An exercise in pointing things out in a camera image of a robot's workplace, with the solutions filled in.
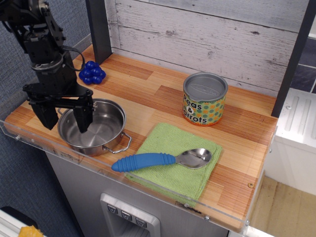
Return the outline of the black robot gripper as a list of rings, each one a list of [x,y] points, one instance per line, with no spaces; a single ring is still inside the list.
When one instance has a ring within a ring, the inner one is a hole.
[[[55,107],[73,109],[80,133],[87,132],[93,122],[95,103],[92,90],[77,82],[76,69],[69,55],[59,55],[48,64],[32,64],[38,82],[23,86],[32,101],[35,115],[51,130],[58,122]]]

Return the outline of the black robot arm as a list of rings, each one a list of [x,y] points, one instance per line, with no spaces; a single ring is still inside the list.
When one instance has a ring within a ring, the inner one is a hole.
[[[0,20],[14,34],[28,54],[38,82],[26,84],[23,91],[35,115],[44,127],[58,122],[56,108],[71,109],[81,133],[93,122],[93,92],[77,82],[77,72],[70,51],[65,46],[63,29],[54,20],[44,0],[2,0]]]

